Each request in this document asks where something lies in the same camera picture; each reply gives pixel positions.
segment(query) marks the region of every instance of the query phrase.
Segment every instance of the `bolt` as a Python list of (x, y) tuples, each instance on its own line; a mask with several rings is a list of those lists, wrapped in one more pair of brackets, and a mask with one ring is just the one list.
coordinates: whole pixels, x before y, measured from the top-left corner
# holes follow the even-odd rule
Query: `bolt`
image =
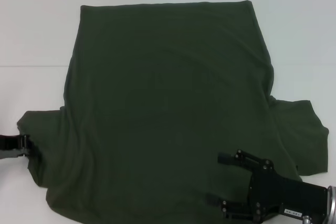
[(303, 224), (311, 224), (311, 218), (309, 216), (304, 216)]

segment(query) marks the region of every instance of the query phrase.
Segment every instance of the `white table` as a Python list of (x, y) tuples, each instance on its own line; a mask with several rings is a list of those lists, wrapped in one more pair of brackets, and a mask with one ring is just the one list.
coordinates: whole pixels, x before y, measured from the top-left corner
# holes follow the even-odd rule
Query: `white table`
[[(55, 110), (81, 5), (243, 0), (0, 0), (0, 134), (17, 134), (27, 110)], [(329, 172), (304, 180), (336, 185), (336, 0), (251, 0), (275, 68), (273, 95), (311, 100), (329, 128)], [(25, 158), (0, 161), (0, 223), (75, 223), (49, 209)], [(268, 223), (299, 224), (278, 217)]]

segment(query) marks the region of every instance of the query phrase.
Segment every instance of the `white background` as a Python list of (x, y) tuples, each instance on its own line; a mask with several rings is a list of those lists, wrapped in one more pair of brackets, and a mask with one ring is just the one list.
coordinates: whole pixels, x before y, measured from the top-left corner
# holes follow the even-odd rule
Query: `white background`
[[(55, 110), (76, 39), (81, 5), (243, 0), (0, 0), (0, 134), (17, 134), (27, 110)], [(273, 95), (311, 100), (329, 128), (329, 172), (305, 177), (336, 185), (336, 0), (251, 0), (275, 68)], [(53, 211), (24, 158), (0, 161), (0, 223), (75, 223)], [(278, 217), (268, 223), (299, 224)]]

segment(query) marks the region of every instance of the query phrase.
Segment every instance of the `cloth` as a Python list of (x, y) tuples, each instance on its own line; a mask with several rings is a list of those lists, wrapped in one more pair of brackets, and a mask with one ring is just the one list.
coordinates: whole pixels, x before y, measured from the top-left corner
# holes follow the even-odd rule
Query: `cloth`
[(65, 106), (18, 122), (40, 151), (28, 168), (85, 224), (223, 223), (206, 195), (246, 201), (250, 173), (219, 152), (327, 171), (328, 129), (309, 101), (274, 99), (273, 78), (250, 1), (82, 6)]

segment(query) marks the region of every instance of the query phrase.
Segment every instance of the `silver metal part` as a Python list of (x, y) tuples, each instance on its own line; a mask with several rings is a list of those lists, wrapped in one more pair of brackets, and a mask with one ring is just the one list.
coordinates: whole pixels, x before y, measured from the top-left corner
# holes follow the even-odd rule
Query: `silver metal part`
[(311, 218), (309, 216), (304, 216), (302, 224), (311, 224)]
[(336, 224), (336, 187), (328, 187), (327, 217), (324, 224)]

